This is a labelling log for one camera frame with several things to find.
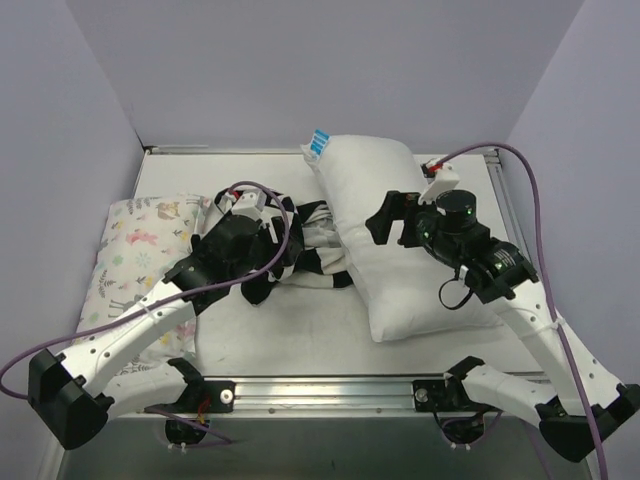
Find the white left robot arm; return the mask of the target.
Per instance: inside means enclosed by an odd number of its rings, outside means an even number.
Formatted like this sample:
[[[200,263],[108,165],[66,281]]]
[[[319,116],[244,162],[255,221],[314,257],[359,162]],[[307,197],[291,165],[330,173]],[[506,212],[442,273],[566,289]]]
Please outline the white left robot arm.
[[[126,314],[87,332],[86,341],[58,354],[42,349],[29,361],[27,400],[66,450],[93,439],[108,421],[155,404],[180,411],[202,399],[202,378],[176,356],[131,377],[122,370],[175,327],[226,297],[232,286],[265,265],[278,243],[266,224],[223,216]]]

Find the white pillow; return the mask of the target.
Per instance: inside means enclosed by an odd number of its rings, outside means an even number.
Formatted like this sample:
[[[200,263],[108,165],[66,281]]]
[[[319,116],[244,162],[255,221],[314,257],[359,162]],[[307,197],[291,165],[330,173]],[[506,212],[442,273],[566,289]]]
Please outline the white pillow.
[[[387,138],[330,136],[321,156],[311,154],[311,141],[303,145],[302,153],[333,214],[347,271],[368,311],[372,339],[381,343],[499,325],[499,317],[477,298],[449,310],[464,297],[465,288],[449,284],[452,270],[424,250],[398,245],[400,224],[386,245],[373,243],[365,221],[378,211],[386,193],[424,188],[410,149]]]

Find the black white checkered pillowcase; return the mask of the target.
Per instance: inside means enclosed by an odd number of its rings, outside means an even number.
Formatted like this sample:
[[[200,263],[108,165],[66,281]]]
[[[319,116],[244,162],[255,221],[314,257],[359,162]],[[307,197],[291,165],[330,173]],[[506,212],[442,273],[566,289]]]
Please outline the black white checkered pillowcase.
[[[227,191],[218,192],[213,200],[210,226],[229,214],[218,208]],[[278,284],[315,289],[343,289],[353,284],[333,214],[326,201],[297,204],[290,196],[277,191],[272,196],[267,195],[261,220],[267,228],[267,260],[271,260],[280,248],[284,221],[290,228],[286,251],[271,270],[240,285],[241,294],[247,302],[254,306],[263,303]]]

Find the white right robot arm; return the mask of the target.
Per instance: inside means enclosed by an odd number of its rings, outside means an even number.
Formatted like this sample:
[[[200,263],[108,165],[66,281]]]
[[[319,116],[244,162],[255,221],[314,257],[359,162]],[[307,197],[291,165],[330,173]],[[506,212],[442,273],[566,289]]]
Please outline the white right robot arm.
[[[494,237],[476,218],[476,197],[450,190],[430,204],[416,192],[387,192],[365,225],[377,245],[393,222],[399,245],[422,248],[462,280],[518,337],[548,381],[537,384],[468,356],[444,375],[440,410],[501,410],[536,427],[561,457],[580,462],[639,410],[639,387],[610,373],[570,326],[551,315],[540,275],[512,243]]]

